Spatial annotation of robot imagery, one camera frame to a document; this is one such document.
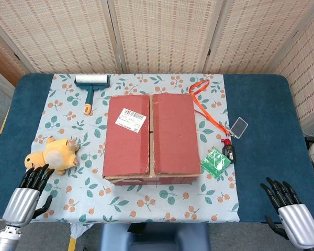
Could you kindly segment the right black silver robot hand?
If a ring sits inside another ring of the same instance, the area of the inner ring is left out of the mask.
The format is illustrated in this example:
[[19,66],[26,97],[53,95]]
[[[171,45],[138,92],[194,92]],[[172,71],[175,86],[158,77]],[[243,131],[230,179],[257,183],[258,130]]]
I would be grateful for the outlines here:
[[274,233],[290,241],[296,248],[314,250],[314,219],[306,205],[288,182],[269,177],[266,181],[270,186],[264,183],[260,186],[266,192],[282,227],[278,227],[269,215],[265,216],[266,223]]

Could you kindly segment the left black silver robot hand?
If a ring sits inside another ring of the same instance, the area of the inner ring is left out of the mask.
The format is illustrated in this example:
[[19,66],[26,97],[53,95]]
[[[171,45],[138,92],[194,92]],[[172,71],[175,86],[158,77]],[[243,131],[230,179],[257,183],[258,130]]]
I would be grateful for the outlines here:
[[53,173],[54,169],[49,168],[48,164],[33,167],[25,172],[3,214],[3,221],[6,225],[24,227],[50,208],[53,195],[47,197],[41,208],[38,209],[37,204]]

